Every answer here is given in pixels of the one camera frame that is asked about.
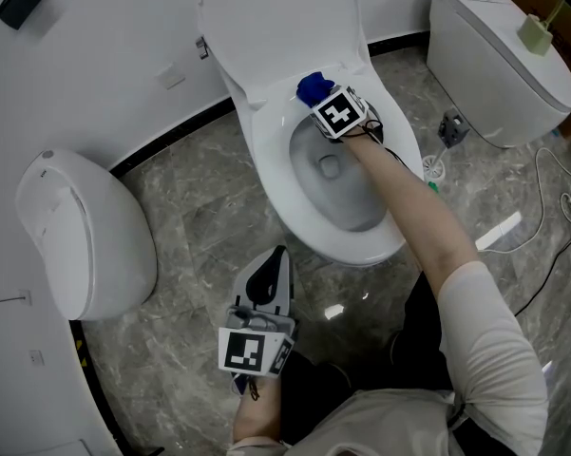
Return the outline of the person's dark trousers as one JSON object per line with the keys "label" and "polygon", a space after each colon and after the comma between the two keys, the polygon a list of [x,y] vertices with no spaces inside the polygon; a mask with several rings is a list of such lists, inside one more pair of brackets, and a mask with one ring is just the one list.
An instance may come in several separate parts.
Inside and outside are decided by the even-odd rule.
{"label": "person's dark trousers", "polygon": [[451,390],[441,339],[437,302],[420,274],[405,303],[403,328],[376,353],[340,368],[292,351],[280,377],[280,439],[300,442],[358,390]]}

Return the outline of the white blank wall plate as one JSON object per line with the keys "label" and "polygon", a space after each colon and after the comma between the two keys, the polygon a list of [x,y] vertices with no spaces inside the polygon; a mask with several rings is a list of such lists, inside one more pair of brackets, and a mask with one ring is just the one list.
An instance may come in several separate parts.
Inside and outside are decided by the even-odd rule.
{"label": "white blank wall plate", "polygon": [[158,82],[165,89],[171,89],[185,80],[183,71],[175,64],[172,63],[156,76]]}

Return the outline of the egg-shaped white toilet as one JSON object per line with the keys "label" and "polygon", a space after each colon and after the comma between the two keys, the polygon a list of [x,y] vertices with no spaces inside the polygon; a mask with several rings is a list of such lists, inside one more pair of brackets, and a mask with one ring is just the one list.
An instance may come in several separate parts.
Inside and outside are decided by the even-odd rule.
{"label": "egg-shaped white toilet", "polygon": [[15,208],[64,318],[117,317],[152,294],[158,260],[143,209],[100,165],[72,151],[42,151],[18,184]]}

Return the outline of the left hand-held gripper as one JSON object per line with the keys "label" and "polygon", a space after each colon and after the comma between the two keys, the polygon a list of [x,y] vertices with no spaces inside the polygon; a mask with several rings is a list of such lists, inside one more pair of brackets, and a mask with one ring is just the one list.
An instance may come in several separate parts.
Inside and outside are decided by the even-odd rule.
{"label": "left hand-held gripper", "polygon": [[283,245],[257,256],[234,283],[233,304],[265,310],[276,332],[219,328],[219,369],[277,378],[295,345],[297,321],[287,317],[294,298],[293,263]]}

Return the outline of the white closed-lid toilet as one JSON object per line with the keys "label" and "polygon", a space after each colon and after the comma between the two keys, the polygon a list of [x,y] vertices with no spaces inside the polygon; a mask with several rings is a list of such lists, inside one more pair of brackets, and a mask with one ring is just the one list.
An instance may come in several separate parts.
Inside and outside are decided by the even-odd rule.
{"label": "white closed-lid toilet", "polygon": [[531,52],[512,0],[431,0],[428,68],[470,125],[499,147],[532,142],[571,113],[571,71]]}

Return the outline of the white toilet lid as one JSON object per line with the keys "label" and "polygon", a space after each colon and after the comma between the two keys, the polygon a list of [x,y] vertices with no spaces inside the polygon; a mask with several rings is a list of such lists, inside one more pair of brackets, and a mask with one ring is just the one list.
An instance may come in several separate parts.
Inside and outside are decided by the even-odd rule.
{"label": "white toilet lid", "polygon": [[198,0],[199,27],[223,72],[250,105],[269,88],[367,58],[358,0]]}

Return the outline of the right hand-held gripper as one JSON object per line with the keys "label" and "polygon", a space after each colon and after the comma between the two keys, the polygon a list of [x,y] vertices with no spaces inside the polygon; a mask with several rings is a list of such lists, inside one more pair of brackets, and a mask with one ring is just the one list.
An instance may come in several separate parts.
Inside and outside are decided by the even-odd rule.
{"label": "right hand-held gripper", "polygon": [[310,117],[322,135],[333,143],[360,135],[368,135],[376,143],[384,138],[377,110],[350,86],[339,87],[312,107]]}

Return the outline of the person's right forearm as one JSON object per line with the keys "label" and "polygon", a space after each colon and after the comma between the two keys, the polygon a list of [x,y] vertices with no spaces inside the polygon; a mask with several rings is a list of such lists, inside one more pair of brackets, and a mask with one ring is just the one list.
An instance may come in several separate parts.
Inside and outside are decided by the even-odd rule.
{"label": "person's right forearm", "polygon": [[475,244],[438,194],[362,128],[343,143],[367,171],[438,296],[452,273],[478,259]]}

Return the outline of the person's left forearm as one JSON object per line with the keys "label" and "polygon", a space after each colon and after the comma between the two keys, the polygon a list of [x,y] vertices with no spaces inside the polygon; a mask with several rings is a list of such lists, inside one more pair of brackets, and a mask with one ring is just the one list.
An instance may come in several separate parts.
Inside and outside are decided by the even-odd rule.
{"label": "person's left forearm", "polygon": [[233,423],[233,442],[253,437],[280,439],[281,379],[259,377],[256,389],[241,396]]}

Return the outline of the blue microfibre cloth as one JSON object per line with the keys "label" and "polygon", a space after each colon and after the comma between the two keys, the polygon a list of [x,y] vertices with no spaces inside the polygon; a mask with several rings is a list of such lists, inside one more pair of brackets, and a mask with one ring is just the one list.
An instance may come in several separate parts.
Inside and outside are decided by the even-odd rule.
{"label": "blue microfibre cloth", "polygon": [[334,87],[334,81],[326,79],[321,71],[316,71],[298,83],[296,97],[307,107],[313,108],[327,99]]}

